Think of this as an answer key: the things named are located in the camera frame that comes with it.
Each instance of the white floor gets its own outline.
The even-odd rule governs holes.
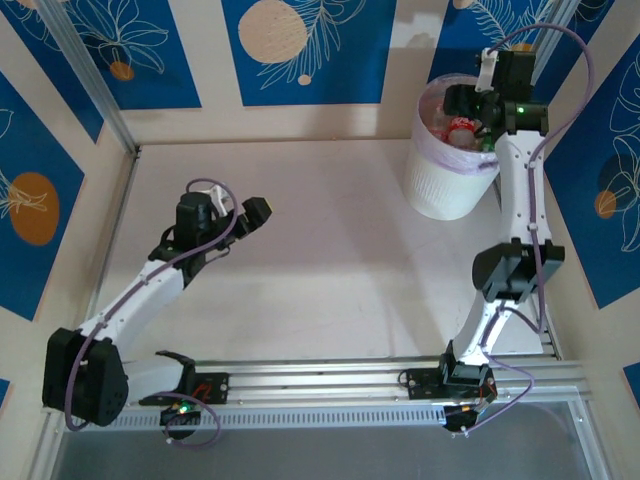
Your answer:
[[[493,191],[466,218],[429,220],[405,201],[408,141],[147,146],[98,307],[142,267],[175,221],[186,182],[213,177],[274,215],[207,267],[137,340],[195,359],[277,360],[438,355],[466,319],[471,265],[496,243]],[[540,353],[522,322],[499,353]]]

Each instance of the blue poster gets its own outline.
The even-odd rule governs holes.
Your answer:
[[[545,162],[600,308],[640,287],[640,37]]]
[[[9,393],[9,382],[0,378],[0,412],[2,411],[2,404],[4,403],[7,393]]]
[[[32,8],[32,3],[24,0],[0,0],[0,11],[7,17],[89,137],[96,142],[104,120],[40,16]]]
[[[0,307],[33,320],[84,174],[0,74]]]
[[[246,107],[380,103],[396,0],[222,0]]]
[[[640,407],[640,363],[624,367],[624,375],[631,388],[631,393]]]
[[[75,76],[30,5],[0,0],[60,90]],[[167,0],[68,0],[62,5],[121,109],[201,107]]]
[[[583,0],[569,27],[589,41],[614,0]],[[452,0],[445,14],[438,46],[429,73],[433,80],[448,73],[477,75],[476,55],[510,33],[548,20],[555,0]],[[504,49],[528,51],[538,36],[529,30],[507,42]],[[570,38],[562,38],[540,75],[535,98],[550,102],[581,50]]]

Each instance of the white platform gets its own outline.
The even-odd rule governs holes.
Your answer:
[[[169,349],[198,360],[439,355],[466,319],[471,265],[496,243],[489,191],[466,218],[429,220],[404,199],[405,140],[147,146],[98,307],[138,273],[195,177],[274,215],[207,267],[128,359]],[[541,353],[511,321],[498,353]]]

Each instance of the white trash can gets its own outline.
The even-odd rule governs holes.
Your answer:
[[[457,149],[436,138],[422,121],[442,103],[447,87],[460,83],[475,85],[476,78],[453,74],[429,82],[413,119],[404,195],[418,212],[436,220],[471,212],[499,170],[495,153]]]

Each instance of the trash can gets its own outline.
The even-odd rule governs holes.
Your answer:
[[[453,147],[442,140],[439,127],[428,125],[449,86],[475,85],[476,80],[462,74],[438,77],[429,82],[416,106],[403,191],[413,208],[436,220],[467,215],[498,175],[495,153]]]

